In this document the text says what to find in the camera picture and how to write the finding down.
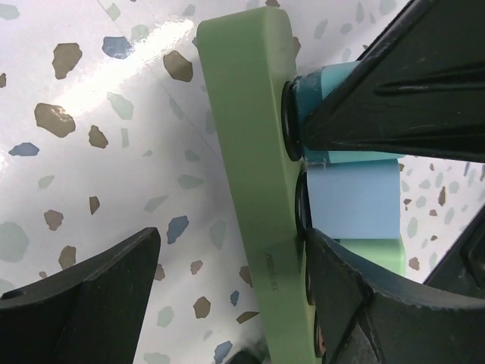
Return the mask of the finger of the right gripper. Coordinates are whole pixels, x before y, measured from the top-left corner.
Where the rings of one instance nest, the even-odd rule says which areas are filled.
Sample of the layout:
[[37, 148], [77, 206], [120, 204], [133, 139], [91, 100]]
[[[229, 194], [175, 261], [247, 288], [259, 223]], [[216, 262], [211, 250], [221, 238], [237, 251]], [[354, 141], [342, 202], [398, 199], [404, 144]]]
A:
[[424, 282], [439, 290], [484, 298], [484, 207]]
[[411, 1], [310, 115], [311, 150], [484, 160], [484, 3]]

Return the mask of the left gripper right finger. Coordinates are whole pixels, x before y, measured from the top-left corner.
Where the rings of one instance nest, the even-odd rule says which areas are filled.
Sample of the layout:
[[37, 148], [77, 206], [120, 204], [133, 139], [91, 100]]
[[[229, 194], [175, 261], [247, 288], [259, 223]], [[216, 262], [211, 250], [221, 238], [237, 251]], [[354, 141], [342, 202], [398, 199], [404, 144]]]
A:
[[310, 229], [325, 363], [482, 363], [484, 301], [410, 281]]

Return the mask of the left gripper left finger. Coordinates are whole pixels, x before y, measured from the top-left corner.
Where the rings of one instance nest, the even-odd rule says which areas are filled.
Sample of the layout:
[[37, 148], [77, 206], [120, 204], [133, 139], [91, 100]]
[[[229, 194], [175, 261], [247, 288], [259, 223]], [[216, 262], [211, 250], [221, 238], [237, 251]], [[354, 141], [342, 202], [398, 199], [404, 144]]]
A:
[[3, 363], [132, 363], [158, 265], [147, 227], [1, 297]]

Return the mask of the green power strip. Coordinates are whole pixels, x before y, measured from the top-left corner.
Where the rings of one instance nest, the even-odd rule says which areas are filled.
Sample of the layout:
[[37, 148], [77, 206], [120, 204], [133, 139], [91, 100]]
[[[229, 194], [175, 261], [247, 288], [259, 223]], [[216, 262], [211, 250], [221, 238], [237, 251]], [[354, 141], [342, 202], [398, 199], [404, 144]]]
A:
[[287, 155], [280, 116], [296, 75], [289, 17], [254, 8], [202, 21], [196, 38], [271, 361], [319, 363], [296, 224], [302, 165]]

